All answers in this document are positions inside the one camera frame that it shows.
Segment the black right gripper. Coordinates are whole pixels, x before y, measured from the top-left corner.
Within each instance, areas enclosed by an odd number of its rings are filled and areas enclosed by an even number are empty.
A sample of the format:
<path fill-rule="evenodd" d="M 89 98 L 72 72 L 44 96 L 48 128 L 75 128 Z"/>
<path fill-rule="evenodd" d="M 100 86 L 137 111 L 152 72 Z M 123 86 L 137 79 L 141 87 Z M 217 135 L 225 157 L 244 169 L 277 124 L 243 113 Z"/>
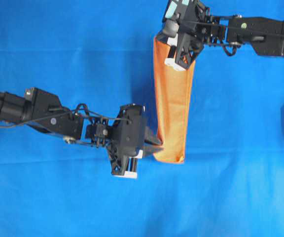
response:
<path fill-rule="evenodd" d="M 188 70 L 204 49 L 204 34 L 197 27 L 209 16 L 210 8 L 200 0 L 170 0 L 163 16 L 163 32 L 156 39 L 170 46 L 168 58 L 177 71 Z"/>

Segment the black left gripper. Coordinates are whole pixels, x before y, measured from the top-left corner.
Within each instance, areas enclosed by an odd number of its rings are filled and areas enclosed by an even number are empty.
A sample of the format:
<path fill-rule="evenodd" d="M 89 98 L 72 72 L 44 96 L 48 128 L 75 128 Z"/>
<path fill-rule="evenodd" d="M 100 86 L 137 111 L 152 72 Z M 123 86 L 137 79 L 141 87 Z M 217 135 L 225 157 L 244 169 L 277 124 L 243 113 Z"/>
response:
<path fill-rule="evenodd" d="M 117 177 L 137 178 L 138 160 L 163 150 L 162 141 L 146 126 L 145 106 L 141 105 L 121 106 L 108 137 L 111 174 Z"/>

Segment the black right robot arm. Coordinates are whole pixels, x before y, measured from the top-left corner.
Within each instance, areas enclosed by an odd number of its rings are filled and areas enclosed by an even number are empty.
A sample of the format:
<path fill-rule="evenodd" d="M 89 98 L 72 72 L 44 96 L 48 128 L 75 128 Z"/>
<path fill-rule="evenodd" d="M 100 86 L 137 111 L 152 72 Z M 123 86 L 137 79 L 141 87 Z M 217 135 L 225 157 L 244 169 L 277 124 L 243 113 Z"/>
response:
<path fill-rule="evenodd" d="M 284 20 L 216 16 L 200 0 L 170 0 L 162 23 L 156 40 L 169 46 L 165 64 L 176 71 L 189 69 L 205 45 L 233 56 L 250 44 L 259 56 L 284 57 Z"/>

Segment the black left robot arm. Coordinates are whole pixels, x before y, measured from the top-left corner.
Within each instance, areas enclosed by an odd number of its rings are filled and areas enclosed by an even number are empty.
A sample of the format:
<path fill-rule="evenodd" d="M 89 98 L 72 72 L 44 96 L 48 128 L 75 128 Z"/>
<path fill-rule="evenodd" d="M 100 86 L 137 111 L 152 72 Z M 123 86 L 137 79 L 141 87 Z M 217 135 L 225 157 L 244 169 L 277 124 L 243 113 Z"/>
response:
<path fill-rule="evenodd" d="M 136 104 L 121 106 L 111 118 L 84 103 L 71 110 L 57 95 L 32 87 L 24 97 L 0 92 L 0 121 L 6 128 L 27 125 L 67 144 L 106 148 L 111 174 L 117 177 L 136 179 L 138 160 L 163 150 L 162 141 L 147 126 L 145 107 Z"/>

